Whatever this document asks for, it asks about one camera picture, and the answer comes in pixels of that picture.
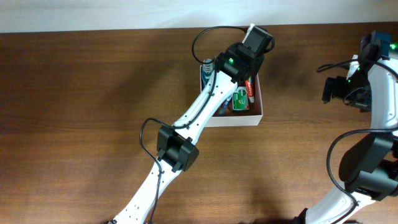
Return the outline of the teal mouthwash bottle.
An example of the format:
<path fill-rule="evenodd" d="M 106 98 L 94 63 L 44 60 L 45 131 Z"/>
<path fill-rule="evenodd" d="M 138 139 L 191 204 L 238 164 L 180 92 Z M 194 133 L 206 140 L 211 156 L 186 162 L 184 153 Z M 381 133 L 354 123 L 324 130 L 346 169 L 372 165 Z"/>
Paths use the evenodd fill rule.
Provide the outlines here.
<path fill-rule="evenodd" d="M 211 74 L 214 70 L 214 63 L 212 59 L 208 58 L 204 60 L 204 64 L 201 65 L 201 89 L 203 90 L 208 81 L 210 80 Z"/>

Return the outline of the blue white toothbrush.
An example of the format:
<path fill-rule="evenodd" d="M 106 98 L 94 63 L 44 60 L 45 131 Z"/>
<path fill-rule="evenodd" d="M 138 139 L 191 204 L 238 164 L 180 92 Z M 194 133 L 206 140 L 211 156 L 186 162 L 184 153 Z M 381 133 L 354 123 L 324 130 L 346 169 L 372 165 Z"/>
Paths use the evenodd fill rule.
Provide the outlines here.
<path fill-rule="evenodd" d="M 218 115 L 219 116 L 223 116 L 225 114 L 225 111 L 228 107 L 228 104 L 230 102 L 230 100 L 232 99 L 232 95 L 229 95 L 229 97 L 227 97 L 227 99 L 221 104 L 219 110 L 218 110 Z"/>

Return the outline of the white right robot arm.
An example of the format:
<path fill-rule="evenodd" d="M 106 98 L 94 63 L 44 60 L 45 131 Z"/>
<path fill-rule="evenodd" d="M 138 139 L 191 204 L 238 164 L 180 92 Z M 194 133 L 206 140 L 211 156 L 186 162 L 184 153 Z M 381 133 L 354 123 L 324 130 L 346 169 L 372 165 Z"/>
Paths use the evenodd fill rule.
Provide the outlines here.
<path fill-rule="evenodd" d="M 391 35 L 373 31 L 361 38 L 358 54 L 339 62 L 345 77 L 327 78 L 322 100 L 341 99 L 347 106 L 371 113 L 371 127 L 348 131 L 330 145 L 327 161 L 339 141 L 354 134 L 364 137 L 343 155 L 339 178 L 331 167 L 334 187 L 316 205 L 304 209 L 294 223 L 346 223 L 360 209 L 397 196 L 397 44 Z"/>

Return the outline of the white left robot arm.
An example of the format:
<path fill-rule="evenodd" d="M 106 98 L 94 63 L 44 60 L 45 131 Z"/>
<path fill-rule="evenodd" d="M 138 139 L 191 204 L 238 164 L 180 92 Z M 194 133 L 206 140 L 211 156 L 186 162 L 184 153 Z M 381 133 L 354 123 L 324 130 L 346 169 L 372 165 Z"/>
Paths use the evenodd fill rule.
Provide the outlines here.
<path fill-rule="evenodd" d="M 111 223 L 152 223 L 158 200 L 169 184 L 188 170 L 199 155 L 196 144 L 209 119 L 238 88 L 257 75 L 266 53 L 275 46 L 267 30 L 251 24 L 243 41 L 233 43 L 210 61 L 213 71 L 203 91 L 172 125 L 161 123 L 157 155 L 145 181 Z"/>

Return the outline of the green soap box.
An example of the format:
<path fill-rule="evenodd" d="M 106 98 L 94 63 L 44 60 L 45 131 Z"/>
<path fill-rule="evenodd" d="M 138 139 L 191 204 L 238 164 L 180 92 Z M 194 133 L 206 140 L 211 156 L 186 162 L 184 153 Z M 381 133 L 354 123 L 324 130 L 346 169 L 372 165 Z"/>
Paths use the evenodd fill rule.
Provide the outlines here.
<path fill-rule="evenodd" d="M 233 111 L 247 111 L 249 110 L 249 99 L 246 87 L 239 86 L 233 92 Z"/>

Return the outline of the green red toothpaste tube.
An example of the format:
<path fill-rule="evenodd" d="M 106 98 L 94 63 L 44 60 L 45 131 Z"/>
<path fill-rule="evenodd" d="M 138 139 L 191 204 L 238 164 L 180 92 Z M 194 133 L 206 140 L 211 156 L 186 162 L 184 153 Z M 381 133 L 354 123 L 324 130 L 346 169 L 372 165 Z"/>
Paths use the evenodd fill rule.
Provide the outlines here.
<path fill-rule="evenodd" d="M 249 77 L 245 81 L 246 89 L 248 91 L 248 99 L 250 103 L 255 102 L 255 96 L 254 96 L 254 87 L 253 87 L 253 82 L 252 82 L 252 77 Z"/>

